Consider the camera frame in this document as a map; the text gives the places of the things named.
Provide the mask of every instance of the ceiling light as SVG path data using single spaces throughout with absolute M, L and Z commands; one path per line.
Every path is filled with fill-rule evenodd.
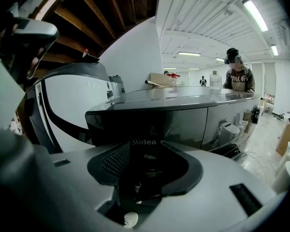
M 276 47 L 276 45 L 273 44 L 273 45 L 271 46 L 271 49 L 272 49 L 274 55 L 275 55 L 275 56 L 278 56 L 278 51 L 277 51 L 277 47 Z
M 192 52 L 179 52 L 179 55 L 189 55 L 189 56 L 200 56 L 200 53 L 192 53 Z
M 256 22 L 258 23 L 259 27 L 261 28 L 262 32 L 265 32 L 268 30 L 267 25 L 265 21 L 262 18 L 262 15 L 260 14 L 259 10 L 255 6 L 255 4 L 252 2 L 252 0 L 244 0 L 243 1 L 244 6 L 248 9 L 248 11 L 251 13 L 253 18 L 255 18 Z

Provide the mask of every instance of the midea logo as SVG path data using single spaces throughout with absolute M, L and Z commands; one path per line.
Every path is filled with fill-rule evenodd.
M 151 140 L 139 140 L 139 139 L 134 139 L 132 141 L 132 145 L 155 145 L 157 144 L 156 141 L 151 141 Z

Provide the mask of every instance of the white ceiling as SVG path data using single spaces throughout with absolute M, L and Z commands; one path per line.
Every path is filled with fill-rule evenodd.
M 173 0 L 160 37 L 163 66 L 217 66 L 223 63 L 215 58 L 225 58 L 231 47 L 240 51 L 245 62 L 274 58 L 272 44 L 277 45 L 277 58 L 290 58 L 290 28 L 287 27 L 284 40 L 280 25 L 288 17 L 277 0 L 252 0 L 269 29 L 267 32 L 261 32 L 242 1 Z M 201 56 L 178 55 L 179 51 Z

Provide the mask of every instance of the wooden ceiling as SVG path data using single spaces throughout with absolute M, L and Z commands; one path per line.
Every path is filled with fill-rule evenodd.
M 85 49 L 99 57 L 127 31 L 154 16 L 156 6 L 157 0 L 57 0 L 43 20 L 58 28 L 59 37 L 41 59 L 35 77 L 81 61 Z

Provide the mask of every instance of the person in background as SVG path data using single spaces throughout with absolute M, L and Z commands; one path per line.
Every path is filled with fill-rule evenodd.
M 207 84 L 207 80 L 204 79 L 204 76 L 202 76 L 202 79 L 200 80 L 200 85 L 201 85 L 202 87 L 206 87 L 206 84 Z
M 227 51 L 225 63 L 229 64 L 230 69 L 227 71 L 223 87 L 254 93 L 255 79 L 252 70 L 244 65 L 237 49 L 230 48 Z

